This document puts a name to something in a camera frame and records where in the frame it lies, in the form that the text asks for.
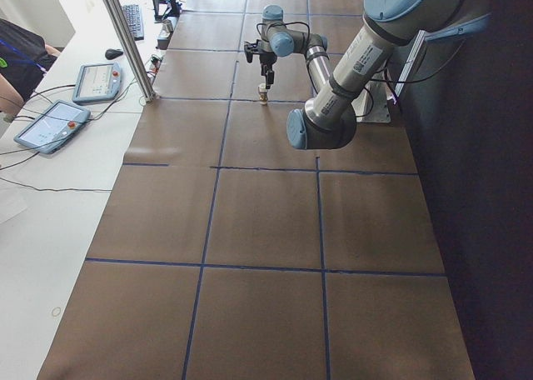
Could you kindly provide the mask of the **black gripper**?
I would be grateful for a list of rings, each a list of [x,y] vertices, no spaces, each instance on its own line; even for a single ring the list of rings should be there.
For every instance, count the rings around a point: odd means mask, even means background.
[[[276,54],[265,52],[260,55],[262,76],[265,78],[265,89],[269,90],[274,83],[275,73],[273,65],[276,63]]]

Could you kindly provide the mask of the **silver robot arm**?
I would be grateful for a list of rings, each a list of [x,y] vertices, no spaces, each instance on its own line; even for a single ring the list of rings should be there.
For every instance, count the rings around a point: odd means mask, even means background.
[[[289,143],[300,150],[343,148],[354,138],[357,117],[352,106],[396,47],[420,31],[439,38],[462,39],[484,30],[490,0],[363,0],[362,26],[336,66],[330,64],[325,37],[289,29],[284,12],[268,5],[257,25],[260,37],[244,45],[248,62],[259,57],[267,91],[274,83],[278,58],[301,54],[316,96],[286,121]]]

